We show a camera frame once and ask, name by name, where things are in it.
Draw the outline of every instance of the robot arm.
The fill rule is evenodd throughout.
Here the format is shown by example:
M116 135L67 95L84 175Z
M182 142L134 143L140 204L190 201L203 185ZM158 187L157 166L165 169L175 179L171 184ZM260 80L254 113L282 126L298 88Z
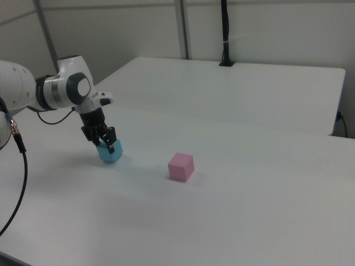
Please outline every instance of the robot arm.
M81 56L61 58L58 66L56 76L44 76L35 81L25 67L0 61L0 96L7 108L11 111L27 106L42 112L74 107L82 118L82 131L88 141L97 146L102 139L112 154L116 141L115 128L106 126L102 111L102 106L113 102L112 94L96 90L89 68ZM9 139L8 126L3 125L4 121L0 115L0 149Z

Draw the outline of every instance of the blue cube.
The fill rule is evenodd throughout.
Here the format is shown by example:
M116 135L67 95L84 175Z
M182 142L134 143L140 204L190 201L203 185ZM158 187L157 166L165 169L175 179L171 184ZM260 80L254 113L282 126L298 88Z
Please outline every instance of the blue cube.
M120 140L116 140L113 146L115 148L113 154L109 153L109 150L107 149L106 144L103 141L98 146L96 146L96 149L99 152L99 156L101 160L107 163L115 163L118 160L118 158L121 157L123 150L122 150Z

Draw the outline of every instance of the cube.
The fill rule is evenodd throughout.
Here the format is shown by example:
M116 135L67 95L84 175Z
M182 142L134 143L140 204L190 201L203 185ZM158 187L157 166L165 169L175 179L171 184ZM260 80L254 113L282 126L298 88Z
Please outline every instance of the cube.
M195 170L192 155L176 153L168 163L170 178L186 182Z
M122 150L120 140L117 139L113 144L113 146L115 148L113 154L110 154L104 141L102 141L98 146L96 146L96 149L99 152L99 156L101 160L103 160L106 163L115 163L118 160L118 158L121 157L123 150Z

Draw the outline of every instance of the cable connector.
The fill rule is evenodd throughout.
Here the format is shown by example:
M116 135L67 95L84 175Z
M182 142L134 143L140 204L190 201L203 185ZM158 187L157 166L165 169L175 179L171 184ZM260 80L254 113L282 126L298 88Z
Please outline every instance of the cable connector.
M11 119L9 121L9 123L10 123L11 135L15 139L15 142L17 144L18 150L20 151L20 153L23 154L23 153L26 152L26 147L24 146L20 129L18 128L18 125L15 122L15 120Z
M18 125L15 122L15 120L11 119L9 122L10 122L11 135L15 136L21 134L20 129L18 128Z

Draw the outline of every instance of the pink cube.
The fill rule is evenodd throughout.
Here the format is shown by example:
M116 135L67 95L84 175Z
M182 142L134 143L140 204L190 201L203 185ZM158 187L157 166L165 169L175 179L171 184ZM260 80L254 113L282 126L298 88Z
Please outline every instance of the pink cube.
M192 155L176 153L168 163L171 179L187 181L195 170Z

